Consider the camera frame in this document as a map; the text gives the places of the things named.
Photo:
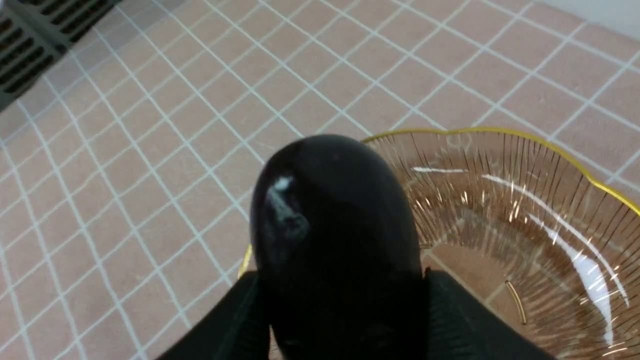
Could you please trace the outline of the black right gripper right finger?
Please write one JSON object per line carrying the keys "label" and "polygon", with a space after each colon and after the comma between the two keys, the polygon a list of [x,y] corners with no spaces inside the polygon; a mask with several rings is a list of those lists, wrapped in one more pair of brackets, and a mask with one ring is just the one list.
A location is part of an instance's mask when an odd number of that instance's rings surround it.
{"label": "black right gripper right finger", "polygon": [[425,289],[427,360],[553,360],[447,272],[426,270]]}

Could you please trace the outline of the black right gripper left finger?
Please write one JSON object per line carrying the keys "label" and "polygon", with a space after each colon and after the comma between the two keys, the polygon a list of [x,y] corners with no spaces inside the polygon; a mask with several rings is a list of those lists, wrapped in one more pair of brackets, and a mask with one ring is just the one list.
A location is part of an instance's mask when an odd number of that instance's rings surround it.
{"label": "black right gripper left finger", "polygon": [[270,324],[257,271],[247,271],[160,360],[267,360]]}

